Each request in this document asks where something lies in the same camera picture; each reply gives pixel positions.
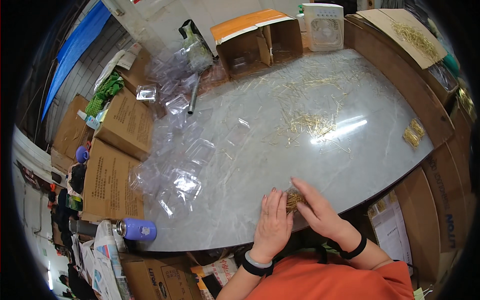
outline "woman's right hand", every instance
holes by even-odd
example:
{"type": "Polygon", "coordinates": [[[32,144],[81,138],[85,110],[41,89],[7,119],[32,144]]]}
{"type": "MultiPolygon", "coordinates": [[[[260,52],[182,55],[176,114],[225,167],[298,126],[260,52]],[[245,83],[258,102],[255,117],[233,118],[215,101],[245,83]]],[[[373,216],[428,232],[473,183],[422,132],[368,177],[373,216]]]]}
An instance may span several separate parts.
{"type": "Polygon", "coordinates": [[[336,240],[337,236],[351,227],[350,223],[338,216],[328,200],[313,186],[295,177],[292,177],[292,183],[305,196],[311,207],[301,202],[297,203],[299,212],[316,233],[336,240]]]}

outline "brick wall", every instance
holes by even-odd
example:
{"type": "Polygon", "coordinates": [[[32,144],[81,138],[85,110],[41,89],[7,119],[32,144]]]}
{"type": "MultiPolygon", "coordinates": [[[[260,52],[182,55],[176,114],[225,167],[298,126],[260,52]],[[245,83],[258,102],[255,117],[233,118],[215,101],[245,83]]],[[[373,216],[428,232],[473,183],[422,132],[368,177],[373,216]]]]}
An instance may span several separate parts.
{"type": "MultiPolygon", "coordinates": [[[[85,9],[91,9],[97,0],[92,0],[85,9]]],[[[76,94],[87,100],[93,97],[93,85],[106,64],[121,49],[128,49],[135,41],[120,23],[111,16],[98,37],[85,50],[58,90],[47,113],[46,141],[51,143],[68,105],[76,94]]]]}

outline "hand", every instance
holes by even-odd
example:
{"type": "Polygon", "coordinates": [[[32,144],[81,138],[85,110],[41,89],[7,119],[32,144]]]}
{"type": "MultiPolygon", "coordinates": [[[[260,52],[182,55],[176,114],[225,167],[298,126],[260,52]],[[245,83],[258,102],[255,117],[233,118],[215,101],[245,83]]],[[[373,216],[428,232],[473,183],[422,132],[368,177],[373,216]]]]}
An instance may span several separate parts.
{"type": "Polygon", "coordinates": [[[287,244],[292,227],[293,214],[287,215],[287,193],[273,188],[262,199],[250,257],[261,264],[269,263],[287,244]]]}
{"type": "Polygon", "coordinates": [[[299,212],[310,227],[321,236],[336,241],[336,237],[348,228],[349,223],[338,216],[330,203],[313,186],[294,177],[292,183],[305,196],[311,207],[297,203],[299,212]]]}

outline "fluorescent light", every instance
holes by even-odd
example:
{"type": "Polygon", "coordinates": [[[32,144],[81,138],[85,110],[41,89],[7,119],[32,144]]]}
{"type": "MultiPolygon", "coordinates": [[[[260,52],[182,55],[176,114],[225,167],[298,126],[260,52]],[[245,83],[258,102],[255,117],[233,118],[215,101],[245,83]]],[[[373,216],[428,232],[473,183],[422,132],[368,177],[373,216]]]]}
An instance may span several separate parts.
{"type": "Polygon", "coordinates": [[[53,290],[53,281],[52,281],[52,273],[50,271],[47,271],[48,273],[48,287],[50,290],[53,290]]]}

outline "purple bottle cap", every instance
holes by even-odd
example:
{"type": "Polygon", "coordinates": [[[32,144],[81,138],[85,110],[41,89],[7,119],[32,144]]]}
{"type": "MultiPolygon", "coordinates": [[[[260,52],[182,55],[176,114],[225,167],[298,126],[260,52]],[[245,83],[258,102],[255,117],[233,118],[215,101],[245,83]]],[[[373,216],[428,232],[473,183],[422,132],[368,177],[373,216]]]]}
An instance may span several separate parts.
{"type": "Polygon", "coordinates": [[[75,152],[75,157],[77,158],[77,161],[81,164],[87,161],[88,159],[88,154],[87,154],[87,157],[84,157],[85,152],[88,152],[88,151],[87,151],[87,148],[83,146],[78,147],[77,152],[75,152]]]}

